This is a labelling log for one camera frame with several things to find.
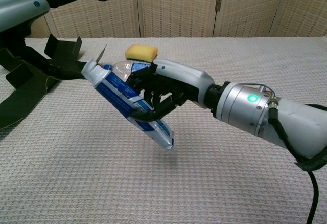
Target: blue and white tube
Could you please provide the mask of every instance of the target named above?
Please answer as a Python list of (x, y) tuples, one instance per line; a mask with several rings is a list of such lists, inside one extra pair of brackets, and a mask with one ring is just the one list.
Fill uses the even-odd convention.
[(164, 149), (172, 149), (174, 145), (174, 133), (163, 120), (144, 123), (129, 116), (134, 110), (149, 111), (152, 107), (114, 72), (102, 68), (95, 61), (89, 61), (84, 66), (82, 75), (128, 121), (142, 130)]

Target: blue dot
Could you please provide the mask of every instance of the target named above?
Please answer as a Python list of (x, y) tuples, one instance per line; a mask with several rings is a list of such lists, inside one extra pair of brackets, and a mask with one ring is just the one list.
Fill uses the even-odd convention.
[(39, 7), (41, 5), (39, 1), (34, 1), (33, 4), (35, 7)]

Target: white textured tablecloth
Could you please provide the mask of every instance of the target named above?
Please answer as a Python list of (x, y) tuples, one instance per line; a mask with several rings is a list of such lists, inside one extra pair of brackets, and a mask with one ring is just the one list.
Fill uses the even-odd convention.
[[(46, 39), (28, 39), (42, 52)], [(103, 62), (134, 43), (206, 70), (216, 81), (259, 82), (280, 97), (327, 105), (325, 38), (83, 39), (81, 60)], [(1, 100), (13, 88), (0, 69)], [(64, 81), (29, 116), (0, 131), (0, 222), (305, 223), (308, 175), (278, 146), (187, 102), (165, 117), (168, 152), (86, 80)], [(316, 172), (314, 223), (327, 223), (327, 167)]]

